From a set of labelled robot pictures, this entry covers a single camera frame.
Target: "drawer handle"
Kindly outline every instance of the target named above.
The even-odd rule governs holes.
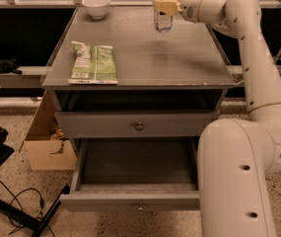
[[[137,122],[137,123],[135,124],[135,128],[136,128],[137,131],[143,130],[143,124],[142,124],[142,122]]]

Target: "floor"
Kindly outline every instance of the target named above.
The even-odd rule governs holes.
[[[0,126],[9,131],[6,144],[15,149],[15,153],[0,167],[0,180],[17,194],[27,188],[40,191],[45,207],[49,208],[64,185],[71,183],[72,171],[32,171],[24,146],[24,139],[34,118],[35,108],[0,109]],[[233,116],[246,119],[245,103],[224,102],[220,118]],[[268,189],[273,207],[276,228],[281,237],[281,173],[267,178]],[[11,195],[0,185],[0,198],[6,202]],[[37,216],[39,196],[28,191],[19,196],[23,210]],[[49,223],[57,237],[92,236],[154,236],[154,237],[201,237],[199,211],[131,211],[131,212],[69,212],[62,205]],[[8,236],[15,227],[0,213],[0,237]],[[31,236],[32,232],[22,229],[14,236]],[[53,236],[47,228],[42,236]]]

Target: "plastic bottle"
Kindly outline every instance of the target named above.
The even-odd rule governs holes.
[[[173,17],[163,12],[154,12],[154,25],[159,33],[167,33],[172,28]]]

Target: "open drawer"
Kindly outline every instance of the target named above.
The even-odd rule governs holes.
[[[84,139],[70,211],[199,209],[193,138]]]

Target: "robot screw hole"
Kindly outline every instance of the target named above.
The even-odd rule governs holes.
[[[258,218],[258,214],[256,212],[248,212],[246,216],[251,218]]]
[[[241,165],[240,168],[244,171],[248,171],[250,170],[250,166],[249,165]]]

